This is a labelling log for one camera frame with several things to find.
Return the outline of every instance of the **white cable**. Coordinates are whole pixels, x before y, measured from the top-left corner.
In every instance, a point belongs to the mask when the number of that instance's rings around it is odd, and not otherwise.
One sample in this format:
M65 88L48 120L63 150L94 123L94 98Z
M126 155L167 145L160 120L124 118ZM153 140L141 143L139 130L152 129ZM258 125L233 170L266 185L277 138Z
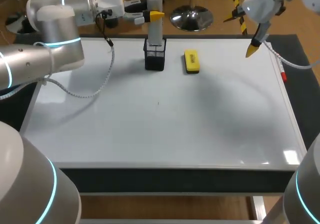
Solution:
M310 65L296 65L286 59L284 59L279 53L277 53L275 50L273 50L273 48L271 47L271 45L269 45L266 41L263 42L263 44L266 46L266 48L269 49L269 51L274 54L277 58L279 58L283 63L287 64L290 67L296 68L296 69L300 69L300 70L306 70L306 69L311 69L314 66L318 65L320 63L320 60L317 60L315 63L310 64Z
M110 67L108 69L108 72L107 72L107 74L105 76L104 82L100 86L100 88L95 93L93 93L91 95L79 95L79 94L73 93L73 92L67 90L67 88L65 88L60 82L58 82L58 81L56 81L54 79L51 79L51 78L43 78L41 80L56 84L63 91L65 91L66 93L68 93L69 95L71 95L73 97L76 97L76 98L93 98L96 95L98 95L108 83L108 80L109 80L109 77L110 77L110 74L111 74L111 69L112 69L112 66L114 65L114 62L115 62L115 48L113 46L111 47L111 53L112 53L111 63L110 63Z
M42 44L44 46L47 46L45 43L42 43L42 42L36 42L34 45L36 44ZM98 95L103 88L105 88L105 86L107 85L108 83L108 80L109 80L109 77L110 77L110 74L111 74L111 69L114 65L114 62L115 62L115 48L112 46L111 47L111 55L112 55L112 58L111 58L111 63L110 63L110 66L109 66L109 69L108 69L108 72L105 76L105 79L104 79L104 82L103 84L100 86L100 88L93 94L90 94L90 95L79 95L79 94L76 94L76 93L73 93L69 90L67 90L66 87L64 87L60 82L58 82L57 80L54 80L54 79L51 79L50 76L52 73L49 74L48 77L44 77L44 78L40 78L40 79L36 79L34 81L30 81L30 82L27 82L25 84L22 84L20 85L19 87L17 87L16 89L14 89L13 91L5 94L5 95L0 95L0 100L4 100L4 99L7 99L7 98L10 98L12 97L13 95L17 94L19 91L21 91L24 87L26 87L27 85L31 84L31 83L36 83L36 82L42 82L43 85L45 85L47 82L49 83L53 83L53 84L56 84L59 88L61 88L64 92L66 92L67 94L73 96L73 97L76 97L76 98L82 98L82 99L85 99L85 98L93 98L95 97L96 95ZM54 69L54 59L51 59L51 70Z

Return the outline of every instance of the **dark mat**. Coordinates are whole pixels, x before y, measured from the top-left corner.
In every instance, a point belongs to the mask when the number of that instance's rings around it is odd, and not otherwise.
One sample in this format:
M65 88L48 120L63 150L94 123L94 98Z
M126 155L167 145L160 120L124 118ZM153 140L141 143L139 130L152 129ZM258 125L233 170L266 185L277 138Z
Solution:
M82 37L100 37L83 35ZM145 38L144 35L114 37ZM243 39L242 35L170 35L166 38ZM18 35L15 43L33 44L39 35ZM268 41L288 61L309 65L296 35L270 35ZM308 149L320 132L320 87L311 69L297 70L284 64L287 90L301 135ZM0 101L0 121L20 130L36 85ZM214 192L281 193L292 171L178 170L178 169L64 169L80 192Z

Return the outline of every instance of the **white table surface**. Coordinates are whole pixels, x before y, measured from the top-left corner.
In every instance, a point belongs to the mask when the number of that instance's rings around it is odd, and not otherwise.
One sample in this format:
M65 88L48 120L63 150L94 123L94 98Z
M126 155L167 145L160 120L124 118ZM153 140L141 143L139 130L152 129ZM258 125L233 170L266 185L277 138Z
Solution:
M82 38L83 67L52 77L73 92L102 84L111 54ZM59 168L295 170L306 153L276 58L248 39L168 39L162 72L144 67L143 39L114 39L115 63L95 99L49 83L35 91L21 133ZM186 74L185 49L200 73Z

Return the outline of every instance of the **yellow eraser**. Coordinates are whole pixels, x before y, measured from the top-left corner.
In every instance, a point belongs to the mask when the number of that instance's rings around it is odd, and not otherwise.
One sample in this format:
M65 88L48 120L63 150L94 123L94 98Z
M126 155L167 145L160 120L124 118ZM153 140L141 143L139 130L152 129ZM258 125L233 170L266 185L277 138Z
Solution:
M199 73L200 63L198 53L194 49L187 49L184 51L185 69L186 73Z

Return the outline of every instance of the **black cable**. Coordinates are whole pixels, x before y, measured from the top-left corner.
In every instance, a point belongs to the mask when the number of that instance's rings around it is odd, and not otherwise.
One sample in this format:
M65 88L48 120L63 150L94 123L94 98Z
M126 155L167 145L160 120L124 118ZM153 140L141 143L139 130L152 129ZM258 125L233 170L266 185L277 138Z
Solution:
M103 22L103 28L101 29L101 26L99 25L98 23L98 17L101 15L102 17L102 22ZM112 40L106 36L105 34L105 30L106 30L106 25L105 25L105 20L108 16L108 12L103 10L103 11L100 11L96 16L95 16L95 24L96 26L98 27L99 31L102 33L103 35L103 38L106 40L106 42L109 44L110 47L113 47L114 46L114 43L112 42Z

